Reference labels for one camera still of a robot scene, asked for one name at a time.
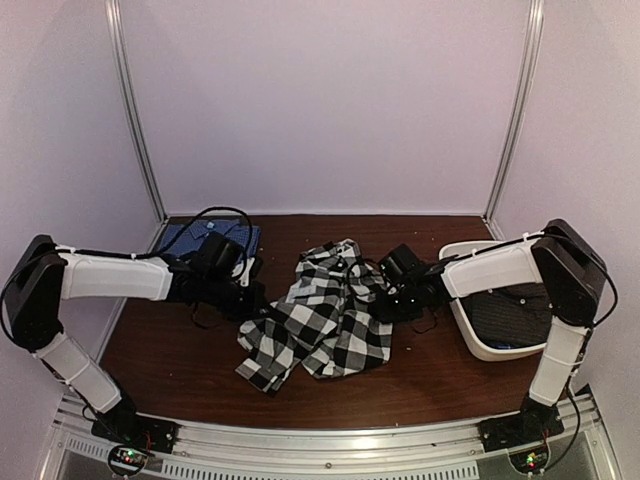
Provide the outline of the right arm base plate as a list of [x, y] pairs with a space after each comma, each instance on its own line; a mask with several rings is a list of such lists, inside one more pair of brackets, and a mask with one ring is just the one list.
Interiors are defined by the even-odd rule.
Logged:
[[543, 416], [521, 411], [483, 420], [478, 430], [484, 451], [493, 452], [542, 442], [549, 436], [563, 433], [564, 425], [557, 413]]

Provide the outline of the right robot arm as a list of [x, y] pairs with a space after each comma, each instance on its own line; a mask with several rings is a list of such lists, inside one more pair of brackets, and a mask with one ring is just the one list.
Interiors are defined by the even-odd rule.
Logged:
[[402, 244], [378, 263], [386, 285], [371, 314], [384, 323], [410, 321], [443, 306], [469, 351], [486, 362], [538, 354], [539, 366], [513, 415], [519, 440], [535, 440], [557, 418], [556, 405], [595, 328], [605, 262], [563, 219], [509, 241], [463, 241], [427, 263]]

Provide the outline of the black white checked shirt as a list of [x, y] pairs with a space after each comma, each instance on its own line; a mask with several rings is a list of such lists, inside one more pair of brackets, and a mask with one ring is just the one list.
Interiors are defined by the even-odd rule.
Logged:
[[240, 325], [237, 341], [248, 356], [235, 372], [274, 395], [297, 366], [325, 380], [386, 365], [393, 325], [372, 315], [386, 290], [352, 239], [301, 253], [286, 295]]

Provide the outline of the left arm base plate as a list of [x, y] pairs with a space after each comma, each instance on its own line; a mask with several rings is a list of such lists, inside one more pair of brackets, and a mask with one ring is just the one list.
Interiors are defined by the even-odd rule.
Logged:
[[135, 447], [146, 452], [173, 452], [178, 425], [173, 421], [138, 414], [98, 414], [91, 427], [93, 436]]

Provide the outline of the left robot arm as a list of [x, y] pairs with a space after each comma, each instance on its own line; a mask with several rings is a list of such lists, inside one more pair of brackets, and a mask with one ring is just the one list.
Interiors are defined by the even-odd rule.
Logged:
[[162, 248], [142, 255], [73, 249], [36, 236], [1, 291], [1, 327], [17, 347], [58, 374], [123, 444], [144, 433], [142, 419], [116, 381], [68, 334], [60, 304], [77, 298], [135, 298], [206, 304], [244, 320], [266, 303], [255, 277], [261, 261], [213, 234], [195, 251], [175, 256]]

